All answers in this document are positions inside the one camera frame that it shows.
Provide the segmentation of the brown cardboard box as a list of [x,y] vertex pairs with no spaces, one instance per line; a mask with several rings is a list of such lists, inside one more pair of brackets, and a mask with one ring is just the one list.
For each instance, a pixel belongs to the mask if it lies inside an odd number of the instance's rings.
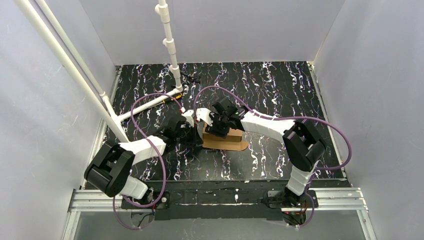
[[243,131],[230,128],[226,138],[206,132],[206,124],[202,130],[203,147],[207,149],[241,152],[248,148],[249,143],[243,140]]

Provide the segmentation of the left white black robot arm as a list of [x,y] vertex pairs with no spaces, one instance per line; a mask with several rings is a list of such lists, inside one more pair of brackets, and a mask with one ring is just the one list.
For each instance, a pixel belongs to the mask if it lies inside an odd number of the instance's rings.
[[84,172],[84,179],[108,197],[123,195],[145,198],[149,186],[131,176],[133,165],[167,154],[172,148],[196,148],[203,145],[194,122],[183,115],[173,116],[154,134],[132,142],[106,141]]

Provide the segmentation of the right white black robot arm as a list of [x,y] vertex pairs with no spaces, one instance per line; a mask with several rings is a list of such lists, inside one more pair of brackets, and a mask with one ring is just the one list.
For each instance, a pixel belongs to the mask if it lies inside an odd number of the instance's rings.
[[234,129],[261,134],[281,142],[292,163],[284,194],[293,198],[304,195],[318,161],[328,147],[312,120],[277,120],[249,110],[246,106],[238,107],[227,98],[213,104],[213,108],[199,108],[195,111],[196,120],[205,122],[207,133],[226,138],[230,129]]

